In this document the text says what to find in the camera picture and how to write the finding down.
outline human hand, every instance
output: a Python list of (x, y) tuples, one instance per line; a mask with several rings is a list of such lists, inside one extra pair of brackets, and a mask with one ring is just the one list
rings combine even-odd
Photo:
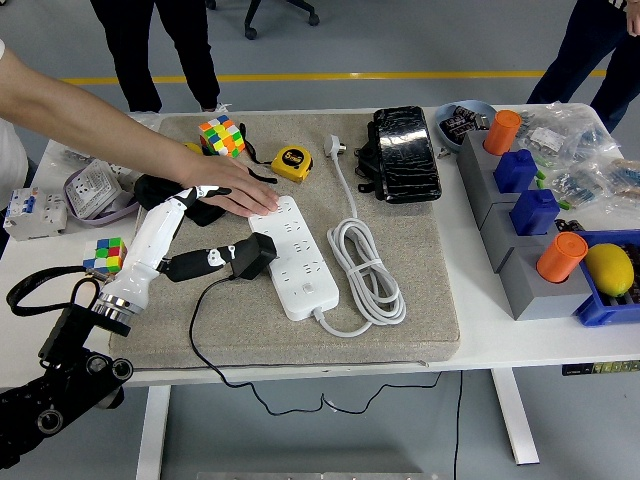
[(640, 35), (640, 0), (627, 1), (627, 32), (632, 37)]
[(203, 199), (241, 217), (267, 215), (278, 208), (278, 194), (249, 175), (249, 169), (239, 161), (226, 157), (197, 155), (198, 164), (183, 181), (183, 186), (217, 185), (231, 189), (229, 195)]

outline chair leg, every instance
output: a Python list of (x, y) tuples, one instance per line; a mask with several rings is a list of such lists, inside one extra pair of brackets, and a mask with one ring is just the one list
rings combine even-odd
[(249, 11), (247, 11), (247, 16), (244, 19), (244, 36), (249, 40), (255, 40), (258, 36), (256, 29), (251, 28), (251, 22), (253, 21), (253, 17), (255, 16), (261, 1), (262, 0), (251, 0)]
[(287, 0), (287, 2), (309, 12), (309, 25), (312, 27), (315, 27), (320, 23), (320, 18), (316, 15), (313, 5), (305, 2), (304, 0)]

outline gray floor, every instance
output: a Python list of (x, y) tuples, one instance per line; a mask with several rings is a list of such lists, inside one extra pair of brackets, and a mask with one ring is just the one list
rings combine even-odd
[[(219, 0), (218, 10), (209, 12), (220, 75), (544, 70), (553, 60), (573, 5), (557, 0), (316, 0), (321, 23), (312, 28), (304, 14), (285, 2), (265, 0), (254, 22), (258, 40), (249, 42), (242, 31), (246, 3)], [(0, 38), (26, 63), (49, 75), (114, 76), (103, 31), (86, 0), (9, 0), (0, 7)], [(154, 75), (182, 75), (157, 18), (150, 58)], [(574, 100), (589, 103), (600, 81), (587, 80)], [(470, 98), (516, 104), (526, 100), (535, 82), (491, 78), (223, 83), (221, 100), (237, 111), (435, 106)], [(87, 89), (126, 109), (117, 86)], [(159, 91), (165, 112), (198, 108), (183, 84), (160, 85)], [(639, 120), (636, 102), (614, 132), (628, 158), (640, 157)], [(19, 133), (29, 155), (40, 158), (46, 139)], [(636, 375), (566, 378), (559, 367), (519, 369), (516, 377), (541, 464), (517, 467), (489, 372), (466, 372), (458, 478), (639, 478)], [(322, 392), (338, 405), (357, 409), (382, 383), (426, 384), (432, 378), (263, 382), (258, 388), (274, 409), (315, 406)], [(453, 478), (459, 378), (455, 372), (443, 374), (431, 390), (386, 390), (365, 415), (356, 417), (324, 410), (273, 418), (246, 390), (174, 387), (163, 478), (195, 479), (198, 472), (212, 471), (413, 471)], [(145, 399), (144, 389), (130, 389), (119, 409), (90, 412), (2, 477), (133, 478)]]

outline orange cup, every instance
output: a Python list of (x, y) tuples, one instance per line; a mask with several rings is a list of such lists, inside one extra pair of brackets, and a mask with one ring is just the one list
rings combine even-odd
[(562, 283), (588, 250), (587, 242), (577, 233), (560, 232), (536, 263), (536, 270), (545, 280)]
[(500, 110), (489, 128), (484, 149), (491, 155), (498, 156), (511, 150), (521, 123), (522, 118), (516, 112)]

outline shoe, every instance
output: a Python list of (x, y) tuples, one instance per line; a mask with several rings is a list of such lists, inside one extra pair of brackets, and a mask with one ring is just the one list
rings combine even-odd
[(203, 112), (227, 113), (227, 112), (229, 112), (229, 109), (227, 109), (227, 107), (230, 107), (230, 106), (231, 106), (230, 103), (220, 103), (220, 102), (218, 102), (218, 104), (216, 105), (216, 108), (203, 108), (202, 111)]

